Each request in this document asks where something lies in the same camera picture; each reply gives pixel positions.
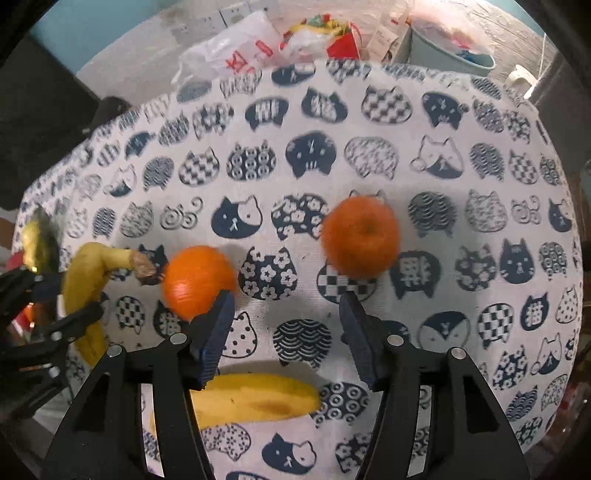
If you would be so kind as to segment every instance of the yellow banana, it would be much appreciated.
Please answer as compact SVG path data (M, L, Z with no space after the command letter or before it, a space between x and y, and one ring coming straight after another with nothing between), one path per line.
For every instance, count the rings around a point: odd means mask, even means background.
M100 293L113 270L140 269L143 275L148 276L150 267L150 261L133 250L107 247L96 242L82 245L66 271L62 286L66 315L91 301L99 301ZM76 347L90 366L96 365L106 350L105 334L100 322L94 322L86 328L86 334L76 341Z
M225 423L286 420L320 408L314 387L272 374L218 375L205 389L191 390L191 401L200 429ZM150 426L155 435L154 413Z

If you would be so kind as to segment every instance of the table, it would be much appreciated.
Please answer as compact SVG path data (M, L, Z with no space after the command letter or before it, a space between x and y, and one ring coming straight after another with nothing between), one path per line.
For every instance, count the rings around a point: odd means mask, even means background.
M366 281L339 275L318 241L326 214L356 194L390 205L401 229L397 266ZM344 290L416 346L466 349L524 451L553 421L580 328L579 236L535 108L488 79L318 61L192 80L98 128L41 176L13 250L36 203L63 226L62 268L89 241L144 251L160 271L182 248L219 247L240 288L220 371L319 389L323 408L309 416L204 430L217 478L353 477L380 395L341 338ZM178 331L151 283L114 273L109 342L134 350ZM70 366L74 380L87 374L74 353ZM161 472L142 392L148 464ZM426 386L419 411L413 474L428 443Z

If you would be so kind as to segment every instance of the cat print tablecloth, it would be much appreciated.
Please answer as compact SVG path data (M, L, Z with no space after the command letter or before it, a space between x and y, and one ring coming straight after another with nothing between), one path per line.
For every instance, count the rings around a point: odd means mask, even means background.
M398 262L379 278L340 275L321 251L323 219L351 195L376 196L400 222ZM523 450L553 421L580 328L579 236L535 108L488 79L329 60L191 80L42 175L23 197L15 251L37 203L62 226L62 268L89 241L139 249L158 273L185 247L219 247L239 286L221 373L318 388L311 415L203 430L218 479L354 477L381 396L342 337L345 291L418 347L465 348ZM109 343L146 348L179 331L159 282L113 273ZM73 382L87 373L73 352ZM161 472L143 393L148 464ZM410 473L428 445L428 387L419 410Z

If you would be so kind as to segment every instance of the tangerine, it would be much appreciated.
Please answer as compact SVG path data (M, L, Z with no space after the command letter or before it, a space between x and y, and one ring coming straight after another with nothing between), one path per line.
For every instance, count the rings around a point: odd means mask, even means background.
M168 307L190 322L209 311L220 290L236 291L236 272L218 249L199 245L171 259L161 286Z
M400 250L394 211L373 197L350 197L323 221L320 242L339 273L353 279L375 278L390 268Z

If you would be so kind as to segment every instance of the tablecloth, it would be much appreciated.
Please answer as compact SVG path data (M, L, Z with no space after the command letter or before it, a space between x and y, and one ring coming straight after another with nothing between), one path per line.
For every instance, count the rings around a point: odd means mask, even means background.
M324 217L359 194L390 205L401 231L396 266L365 281L340 275L319 244ZM486 78L329 60L193 79L41 176L13 250L36 204L63 225L61 268L89 241L145 252L159 272L185 247L219 247L240 289L220 371L320 391L309 416L203 430L219 479L355 475L381 395L342 338L346 290L417 347L465 348L523 450L550 427L570 374L582 310L570 193L535 108ZM179 330L158 283L113 274L110 343L146 348ZM72 355L70 376L87 373ZM148 464L161 472L148 387L142 406ZM410 473L424 465L428 387L419 412Z

